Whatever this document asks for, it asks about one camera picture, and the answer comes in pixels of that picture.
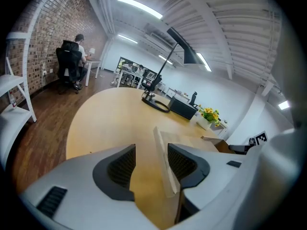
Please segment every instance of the table leg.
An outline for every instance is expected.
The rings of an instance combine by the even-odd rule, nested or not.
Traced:
[[[137,89],[139,89],[139,88],[140,88],[141,82],[142,82],[142,79],[140,78],[140,81],[139,81],[139,83],[138,83],[138,87],[137,87]]]
[[[118,83],[117,83],[117,87],[119,87],[119,84],[120,84],[120,81],[121,81],[121,78],[123,77],[123,71],[121,71],[120,75],[119,75],[119,78],[118,78]]]
[[[131,82],[130,86],[134,85],[134,81],[135,81],[135,76],[133,76],[133,79],[132,79],[132,82]]]
[[[166,85],[164,84],[162,90],[161,90],[161,93],[163,93],[163,90],[165,89]]]
[[[98,76],[99,67],[100,67],[100,64],[98,64],[98,67],[97,67],[97,70],[96,70],[96,76],[95,76],[95,78],[97,78],[97,76]]]
[[[92,67],[92,63],[89,62],[88,63],[88,68],[87,68],[87,74],[86,74],[86,82],[85,82],[85,86],[88,86],[88,80],[90,79],[90,72],[91,72],[91,67]]]
[[[219,133],[218,138],[223,139],[226,132],[227,128],[223,128],[222,131]]]
[[[169,88],[168,88],[168,90],[165,92],[165,96],[164,96],[164,97],[166,97],[166,96],[167,96],[168,91],[169,91]]]

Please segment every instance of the black box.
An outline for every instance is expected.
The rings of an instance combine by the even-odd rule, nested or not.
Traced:
[[[187,103],[183,103],[174,96],[170,100],[168,108],[174,113],[177,113],[180,116],[187,118],[188,120],[191,120],[191,118],[194,116],[194,114],[197,111],[193,106]]]

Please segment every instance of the shelving unit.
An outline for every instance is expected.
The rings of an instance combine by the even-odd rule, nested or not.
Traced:
[[[0,114],[0,158],[4,168],[17,135],[30,117],[30,111],[19,107],[13,109],[12,105]]]
[[[9,74],[0,76],[0,96],[3,96],[5,93],[9,93],[12,88],[17,86],[25,97],[29,110],[19,107],[13,108],[13,106],[10,104],[0,114],[0,162],[4,169],[6,167],[6,161],[12,145],[22,127],[30,117],[32,117],[33,121],[36,122],[36,117],[30,100],[27,80],[27,58],[31,34],[32,31],[28,33],[12,32],[6,37],[7,40],[25,40],[23,52],[23,75],[22,77],[14,76],[9,59],[6,57],[5,60]]]

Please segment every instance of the red brick wall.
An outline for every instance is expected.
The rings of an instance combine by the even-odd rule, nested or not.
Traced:
[[[12,31],[27,32],[34,11],[41,0],[32,0],[16,21]],[[32,33],[27,64],[29,92],[32,94],[44,85],[57,79],[58,60],[56,48],[61,47],[62,41],[74,40],[77,34],[84,35],[82,46],[87,53],[95,48],[95,58],[99,58],[107,37],[89,0],[47,0]],[[22,75],[22,54],[24,40],[11,40],[8,57],[15,75]],[[1,60],[1,74],[4,72],[4,57]],[[48,72],[46,79],[42,69]],[[17,88],[13,89],[17,103],[24,97]],[[0,109],[8,105],[6,96],[0,99]]]

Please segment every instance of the fluorescent light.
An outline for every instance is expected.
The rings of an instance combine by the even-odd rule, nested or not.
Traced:
[[[148,12],[149,14],[152,14],[153,16],[157,17],[158,19],[162,18],[162,14],[158,13],[157,11],[155,11],[155,10],[147,7],[146,5],[141,4],[140,2],[137,2],[135,0],[118,0],[118,1],[125,2],[127,4],[134,6],[134,7],[139,8],[141,10],[144,10],[144,11]]]
[[[211,71],[208,63],[206,62],[205,58],[202,56],[201,53],[196,53],[196,55],[201,59],[201,61],[205,64],[205,68],[207,69],[207,71]]]
[[[130,39],[130,38],[127,38],[127,37],[125,37],[125,36],[123,36],[123,35],[120,35],[120,34],[118,34],[120,37],[123,37],[123,38],[125,38],[125,39],[127,39],[127,40],[130,40],[130,41],[132,41],[132,42],[134,42],[134,43],[138,43],[138,42],[135,42],[134,40],[132,40],[132,39]]]
[[[163,56],[159,56],[161,59],[163,59],[163,60],[166,60]],[[169,64],[173,64],[172,62],[170,62],[170,61],[167,61]]]
[[[288,101],[285,101],[285,102],[283,102],[283,103],[280,103],[278,106],[279,106],[279,108],[282,109],[282,110],[283,110],[283,109],[286,109],[286,108],[288,108],[288,107],[290,107]]]

